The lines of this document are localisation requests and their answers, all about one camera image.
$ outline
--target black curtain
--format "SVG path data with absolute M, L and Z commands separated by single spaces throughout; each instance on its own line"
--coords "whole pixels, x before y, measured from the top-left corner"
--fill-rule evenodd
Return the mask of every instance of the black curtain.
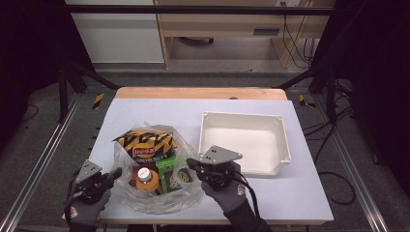
M 63 64 L 95 71 L 71 14 L 44 11 L 46 4 L 66 3 L 0 1 L 0 149 L 18 126 L 30 94 L 56 83 Z

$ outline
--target white cabinet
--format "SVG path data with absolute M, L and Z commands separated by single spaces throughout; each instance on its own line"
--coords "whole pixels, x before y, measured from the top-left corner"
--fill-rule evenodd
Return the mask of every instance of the white cabinet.
M 153 5 L 150 0 L 66 0 L 67 4 Z M 155 14 L 73 14 L 93 63 L 163 63 Z

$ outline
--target bottle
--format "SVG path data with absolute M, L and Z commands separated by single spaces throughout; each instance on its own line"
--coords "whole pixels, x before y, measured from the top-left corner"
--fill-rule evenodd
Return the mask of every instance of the bottle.
M 135 180 L 136 187 L 145 192 L 155 192 L 157 195 L 160 195 L 158 190 L 160 186 L 160 177 L 157 172 L 142 167 L 138 170 L 138 175 Z

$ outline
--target gray glove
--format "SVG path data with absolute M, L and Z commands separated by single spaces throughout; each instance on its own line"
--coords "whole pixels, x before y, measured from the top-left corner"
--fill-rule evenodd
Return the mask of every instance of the gray glove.
M 231 163 L 236 171 L 241 172 L 241 165 L 234 161 L 231 161 Z M 238 173 L 235 173 L 235 177 L 242 180 L 241 175 Z M 234 180 L 229 186 L 219 191 L 213 190 L 206 182 L 202 182 L 202 189 L 205 191 L 205 194 L 217 201 L 224 212 L 235 210 L 247 200 L 245 186 Z

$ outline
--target wooden table edge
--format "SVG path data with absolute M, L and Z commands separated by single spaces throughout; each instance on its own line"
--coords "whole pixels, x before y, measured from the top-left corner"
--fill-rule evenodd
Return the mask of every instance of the wooden table edge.
M 122 87 L 115 99 L 240 99 L 283 100 L 281 89 L 268 88 L 196 88 L 196 87 Z

